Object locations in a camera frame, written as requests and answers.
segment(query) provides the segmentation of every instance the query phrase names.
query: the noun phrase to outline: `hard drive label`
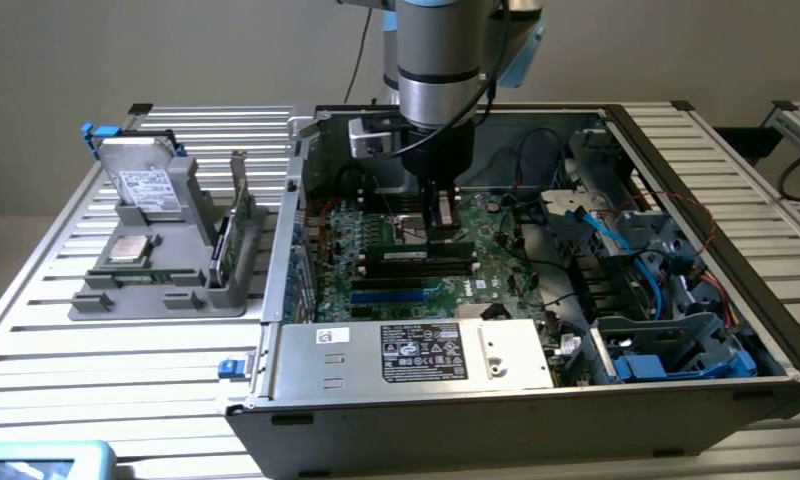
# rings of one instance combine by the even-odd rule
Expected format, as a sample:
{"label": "hard drive label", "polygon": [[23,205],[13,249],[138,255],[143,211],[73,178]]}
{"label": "hard drive label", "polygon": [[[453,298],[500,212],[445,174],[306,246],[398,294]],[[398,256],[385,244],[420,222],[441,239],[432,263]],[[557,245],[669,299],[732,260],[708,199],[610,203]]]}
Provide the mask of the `hard drive label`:
{"label": "hard drive label", "polygon": [[181,204],[165,170],[121,171],[121,184],[145,213],[179,212]]}
{"label": "hard drive label", "polygon": [[458,323],[382,325],[381,341],[388,383],[468,380]]}

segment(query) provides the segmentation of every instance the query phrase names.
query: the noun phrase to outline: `teal object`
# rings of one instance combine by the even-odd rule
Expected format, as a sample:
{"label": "teal object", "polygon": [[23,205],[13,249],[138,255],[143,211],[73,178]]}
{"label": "teal object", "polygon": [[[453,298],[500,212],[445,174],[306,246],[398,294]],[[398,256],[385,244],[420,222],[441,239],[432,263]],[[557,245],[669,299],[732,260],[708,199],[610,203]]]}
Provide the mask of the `teal object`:
{"label": "teal object", "polygon": [[1,462],[29,463],[31,468],[45,464],[70,465],[65,480],[114,479],[115,454],[101,441],[0,442]]}

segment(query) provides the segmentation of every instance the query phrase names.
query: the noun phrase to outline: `blue latch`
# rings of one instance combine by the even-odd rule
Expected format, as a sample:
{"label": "blue latch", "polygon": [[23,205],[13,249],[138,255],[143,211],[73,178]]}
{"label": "blue latch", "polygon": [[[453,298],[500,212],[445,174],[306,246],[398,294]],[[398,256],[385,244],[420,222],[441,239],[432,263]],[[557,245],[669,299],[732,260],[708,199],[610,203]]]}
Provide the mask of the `blue latch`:
{"label": "blue latch", "polygon": [[94,138],[99,137],[117,137],[121,135],[121,127],[117,125],[101,125],[91,131],[94,125],[90,123],[85,123],[82,127],[79,127],[79,131],[82,132],[82,141],[91,150],[91,156],[94,156],[94,160],[99,160],[101,156],[97,153],[97,148],[94,147]]}
{"label": "blue latch", "polygon": [[709,378],[746,378],[756,375],[756,362],[749,353],[738,350],[726,361],[706,365],[701,370],[666,372],[657,355],[622,355],[613,360],[618,379],[625,382],[661,380],[701,380]]}
{"label": "blue latch", "polygon": [[121,133],[121,127],[117,125],[101,125],[91,134],[93,137],[115,137]]}
{"label": "blue latch", "polygon": [[218,364],[218,378],[245,378],[245,360],[223,360]]}
{"label": "blue latch", "polygon": [[91,134],[91,128],[94,128],[94,125],[91,125],[90,123],[85,123],[82,125],[82,127],[79,127],[79,131],[82,132],[82,141],[87,145],[89,150],[91,150],[91,155],[94,156],[94,160],[99,160],[101,157],[97,154],[97,149],[94,148],[94,142],[91,141],[91,139],[94,138],[94,135]]}

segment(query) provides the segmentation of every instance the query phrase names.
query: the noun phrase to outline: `white sticker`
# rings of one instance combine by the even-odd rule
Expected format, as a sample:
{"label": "white sticker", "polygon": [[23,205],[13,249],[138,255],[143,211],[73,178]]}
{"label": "white sticker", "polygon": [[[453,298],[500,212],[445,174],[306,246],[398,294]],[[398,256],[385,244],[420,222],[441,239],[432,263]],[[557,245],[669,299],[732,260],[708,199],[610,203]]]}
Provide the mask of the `white sticker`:
{"label": "white sticker", "polygon": [[581,346],[581,337],[576,337],[570,333],[560,337],[560,355],[572,355]]}
{"label": "white sticker", "polygon": [[426,252],[389,252],[382,254],[382,260],[408,260],[409,258],[426,258]]}
{"label": "white sticker", "polygon": [[181,211],[181,204],[165,170],[121,171],[118,176],[121,185],[127,189],[133,204],[139,210],[146,213]]}
{"label": "white sticker", "polygon": [[317,329],[317,343],[346,342],[349,342],[349,327]]}

